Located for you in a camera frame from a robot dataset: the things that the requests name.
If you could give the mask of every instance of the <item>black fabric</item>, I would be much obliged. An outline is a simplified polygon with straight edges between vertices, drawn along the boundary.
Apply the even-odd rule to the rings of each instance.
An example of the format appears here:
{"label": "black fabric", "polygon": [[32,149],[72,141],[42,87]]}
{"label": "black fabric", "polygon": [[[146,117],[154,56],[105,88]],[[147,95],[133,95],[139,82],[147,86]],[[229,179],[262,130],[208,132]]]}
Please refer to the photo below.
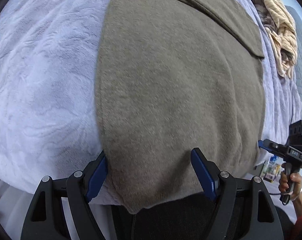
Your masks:
{"label": "black fabric", "polygon": [[[232,220],[225,240],[238,239],[239,220],[242,217],[244,198],[236,198]],[[150,209],[142,209],[131,215],[123,206],[112,206],[112,215],[118,240],[197,240],[206,231],[215,203],[203,194],[163,203]],[[289,237],[293,223],[286,213],[276,207],[284,239]]]}
{"label": "black fabric", "polygon": [[275,207],[275,209],[281,221],[284,239],[287,240],[290,238],[294,224],[290,221],[287,214],[281,208]]}

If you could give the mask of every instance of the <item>gray towel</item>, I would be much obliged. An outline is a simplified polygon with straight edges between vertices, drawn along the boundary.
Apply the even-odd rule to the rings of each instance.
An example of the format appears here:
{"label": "gray towel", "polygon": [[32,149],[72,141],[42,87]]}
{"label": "gray towel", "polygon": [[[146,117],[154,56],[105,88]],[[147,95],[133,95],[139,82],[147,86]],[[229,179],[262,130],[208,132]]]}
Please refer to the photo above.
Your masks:
{"label": "gray towel", "polygon": [[131,213],[200,192],[190,164],[244,175],[265,110],[257,25],[235,0],[111,0],[97,117],[108,183]]}

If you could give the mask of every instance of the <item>hand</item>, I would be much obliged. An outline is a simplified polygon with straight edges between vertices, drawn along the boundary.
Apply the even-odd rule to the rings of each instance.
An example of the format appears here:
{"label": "hand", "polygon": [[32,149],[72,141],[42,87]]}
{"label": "hand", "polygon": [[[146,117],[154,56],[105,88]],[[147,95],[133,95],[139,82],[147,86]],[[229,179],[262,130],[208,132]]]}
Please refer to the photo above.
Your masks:
{"label": "hand", "polygon": [[[292,173],[290,175],[291,181],[295,182],[294,191],[291,196],[292,199],[294,199],[302,189],[302,176],[299,173]],[[287,176],[285,175],[284,171],[281,173],[281,179],[280,179],[280,185],[278,186],[278,189],[280,192],[285,192],[286,189],[289,188],[289,185],[287,184]]]}

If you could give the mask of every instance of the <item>human arm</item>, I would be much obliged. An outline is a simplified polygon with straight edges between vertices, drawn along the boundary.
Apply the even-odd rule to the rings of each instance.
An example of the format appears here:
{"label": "human arm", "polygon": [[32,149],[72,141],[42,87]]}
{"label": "human arm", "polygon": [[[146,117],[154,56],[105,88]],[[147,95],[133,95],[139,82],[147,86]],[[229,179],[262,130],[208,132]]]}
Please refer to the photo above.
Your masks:
{"label": "human arm", "polygon": [[[292,173],[290,175],[291,181],[295,182],[295,187],[293,194],[291,196],[291,199],[294,199],[296,196],[296,200],[293,201],[295,213],[297,217],[302,216],[302,176],[299,173]],[[285,175],[284,172],[281,174],[281,180],[280,180],[280,185],[278,189],[280,192],[284,192],[286,189],[288,189],[288,184],[287,184],[287,176]]]}

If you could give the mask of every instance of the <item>red sleeve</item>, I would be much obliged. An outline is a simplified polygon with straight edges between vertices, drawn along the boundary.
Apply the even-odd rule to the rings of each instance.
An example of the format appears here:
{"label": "red sleeve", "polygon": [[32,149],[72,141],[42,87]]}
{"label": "red sleeve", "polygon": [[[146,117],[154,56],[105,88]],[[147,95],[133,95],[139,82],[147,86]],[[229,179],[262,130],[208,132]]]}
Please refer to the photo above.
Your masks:
{"label": "red sleeve", "polygon": [[292,229],[291,240],[295,239],[302,230],[302,216],[297,218],[297,221]]}

